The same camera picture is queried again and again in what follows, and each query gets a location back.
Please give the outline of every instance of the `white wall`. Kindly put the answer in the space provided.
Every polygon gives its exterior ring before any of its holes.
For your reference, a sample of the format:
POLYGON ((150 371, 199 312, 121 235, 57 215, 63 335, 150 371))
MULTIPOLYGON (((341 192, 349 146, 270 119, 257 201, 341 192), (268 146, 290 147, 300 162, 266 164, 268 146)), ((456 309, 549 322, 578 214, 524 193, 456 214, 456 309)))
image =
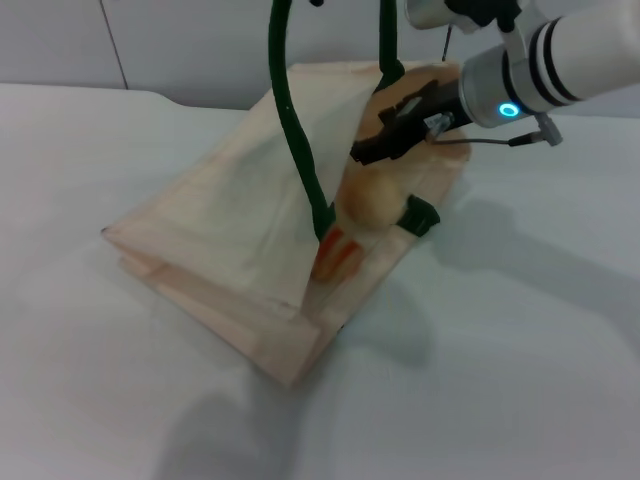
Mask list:
MULTIPOLYGON (((540 0, 558 16, 608 0, 540 0)), ((289 59, 324 61, 377 57, 377 0, 327 0, 314 8, 295 0, 289 59)), ((269 86, 270 0, 105 0, 129 85, 186 105, 246 108, 269 86)), ((445 31, 412 30, 401 16, 404 59, 437 58, 445 31)), ((493 29, 454 36, 451 57, 464 60, 496 44, 493 29)), ((596 99, 572 112, 640 117, 640 88, 596 99)))
POLYGON ((1 0, 0 82, 123 88, 98 0, 1 0))

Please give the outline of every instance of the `cable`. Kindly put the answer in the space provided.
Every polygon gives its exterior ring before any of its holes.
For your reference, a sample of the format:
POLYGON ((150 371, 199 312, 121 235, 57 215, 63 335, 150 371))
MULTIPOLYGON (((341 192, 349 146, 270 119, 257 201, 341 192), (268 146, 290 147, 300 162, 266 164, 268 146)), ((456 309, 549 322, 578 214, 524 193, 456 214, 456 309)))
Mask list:
POLYGON ((273 0, 269 20, 269 72, 280 123, 311 204, 313 228, 316 237, 322 240, 335 220, 335 212, 327 205, 327 200, 316 175, 309 140, 300 125, 291 100, 291 91, 287 80, 286 40, 292 1, 273 0))
POLYGON ((447 29, 447 41, 444 44, 444 52, 442 52, 442 62, 447 61, 447 54, 449 53, 449 44, 451 43, 451 34, 453 33, 453 25, 449 24, 447 29))
POLYGON ((489 145, 506 145, 509 147, 522 147, 534 143, 544 142, 546 139, 542 132, 531 132, 526 135, 512 138, 511 140, 496 140, 493 138, 462 138, 460 140, 434 140, 431 145, 464 145, 467 143, 485 143, 489 145))
POLYGON ((462 145, 465 143, 488 143, 491 145, 509 145, 509 140, 494 140, 492 138, 464 138, 460 140, 436 140, 431 145, 462 145))
POLYGON ((376 92, 393 85, 404 75, 398 60, 398 11, 396 0, 380 0, 380 44, 378 48, 382 80, 376 92))

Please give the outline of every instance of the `blue led light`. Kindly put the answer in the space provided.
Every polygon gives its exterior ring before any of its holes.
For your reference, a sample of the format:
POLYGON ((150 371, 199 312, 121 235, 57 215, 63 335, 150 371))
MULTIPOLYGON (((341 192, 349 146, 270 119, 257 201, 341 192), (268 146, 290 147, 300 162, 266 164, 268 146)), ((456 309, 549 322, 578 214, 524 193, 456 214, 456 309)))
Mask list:
POLYGON ((503 103, 500 105, 500 113, 505 117, 517 117, 520 115, 520 109, 513 103, 503 103))

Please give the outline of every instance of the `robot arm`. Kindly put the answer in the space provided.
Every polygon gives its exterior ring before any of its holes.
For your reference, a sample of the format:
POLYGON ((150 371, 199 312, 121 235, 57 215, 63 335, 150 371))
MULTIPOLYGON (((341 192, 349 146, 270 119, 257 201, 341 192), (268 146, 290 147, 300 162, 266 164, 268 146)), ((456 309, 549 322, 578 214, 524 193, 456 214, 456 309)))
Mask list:
MULTIPOLYGON (((558 145, 562 137, 548 112, 640 83, 640 0, 603 1, 553 21, 534 0, 406 0, 406 15, 418 29, 454 24, 465 33, 496 20, 503 44, 468 60, 457 82, 414 101, 419 109, 401 105, 400 121, 387 118, 384 141, 392 150, 403 144, 395 158, 406 153, 406 141, 399 142, 406 125, 415 133, 417 122, 426 122, 426 136, 442 118, 446 130, 534 116, 540 126, 535 139, 558 145)), ((356 145, 352 155, 372 162, 374 150, 369 142, 366 151, 356 145)))

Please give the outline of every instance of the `green cable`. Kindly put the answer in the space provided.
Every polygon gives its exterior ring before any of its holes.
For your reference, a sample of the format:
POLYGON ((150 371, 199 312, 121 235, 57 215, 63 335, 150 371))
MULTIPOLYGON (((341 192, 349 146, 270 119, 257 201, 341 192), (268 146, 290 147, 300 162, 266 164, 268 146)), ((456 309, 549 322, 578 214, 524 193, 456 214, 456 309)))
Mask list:
MULTIPOLYGON (((316 175, 313 152, 291 100, 287 79, 287 24, 293 0, 273 0, 269 21, 269 72, 273 96, 287 144, 311 204, 313 228, 319 240, 335 222, 335 210, 327 200, 316 175)), ((380 0, 380 71, 376 91, 394 84, 404 75, 398 60, 397 9, 395 0, 380 0)))
POLYGON ((327 205, 316 175, 311 146, 291 100, 285 53, 291 3, 292 0, 273 0, 269 21, 269 71, 280 123, 311 204, 315 234, 318 240, 322 240, 335 221, 335 213, 327 205))
POLYGON ((380 0, 380 71, 382 80, 378 90, 396 83, 404 75, 398 60, 398 12, 396 0, 380 0))

